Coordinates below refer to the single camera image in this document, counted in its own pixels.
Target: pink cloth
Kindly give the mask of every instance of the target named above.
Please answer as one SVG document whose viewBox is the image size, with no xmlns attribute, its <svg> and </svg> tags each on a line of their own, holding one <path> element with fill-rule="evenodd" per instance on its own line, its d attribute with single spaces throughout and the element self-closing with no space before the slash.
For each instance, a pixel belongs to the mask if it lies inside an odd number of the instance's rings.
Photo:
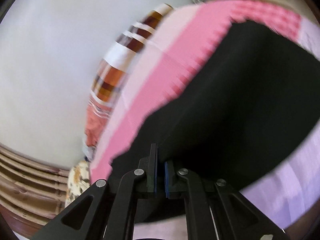
<svg viewBox="0 0 320 240">
<path fill-rule="evenodd" d="M 175 11 L 164 20 L 146 44 L 141 59 L 122 91 L 114 114 L 99 141 L 96 157 L 90 165 L 92 182 L 109 176 L 112 160 L 130 147 L 145 118 L 184 90 L 214 53 L 232 22 L 246 20 L 264 24 L 307 50 L 318 52 L 320 48 L 320 30 L 315 25 L 276 5 L 252 0 L 219 0 Z M 299 149 L 290 158 L 294 156 L 301 158 Z M 302 200 L 298 201 L 298 211 L 288 208 L 286 212 L 281 212 L 289 203 L 293 203 L 291 199 L 297 197 L 303 187 L 298 183 L 301 182 L 299 179 L 295 180 L 293 186 L 287 180 L 286 161 L 274 173 L 266 175 L 243 191 L 250 201 L 282 228 L 297 220 L 320 196 L 319 189 L 307 198 L 305 195 L 300 197 Z M 314 175 L 320 173 L 320 162 L 313 165 L 313 168 L 308 178 L 302 176 L 303 185 L 308 185 L 315 178 Z M 273 180 L 275 176 L 281 177 L 280 186 Z M 270 186 L 275 190 L 270 191 L 267 188 Z"/>
</svg>

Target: black cloth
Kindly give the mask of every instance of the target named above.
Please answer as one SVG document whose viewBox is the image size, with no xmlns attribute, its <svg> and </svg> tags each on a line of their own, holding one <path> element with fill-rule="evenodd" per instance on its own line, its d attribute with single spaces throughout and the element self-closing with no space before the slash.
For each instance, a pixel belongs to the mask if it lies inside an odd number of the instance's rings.
<svg viewBox="0 0 320 240">
<path fill-rule="evenodd" d="M 263 25 L 233 24 L 180 97 L 145 120 L 111 176 L 135 169 L 157 143 L 161 163 L 178 158 L 241 190 L 290 155 L 319 117 L 320 63 Z"/>
</svg>

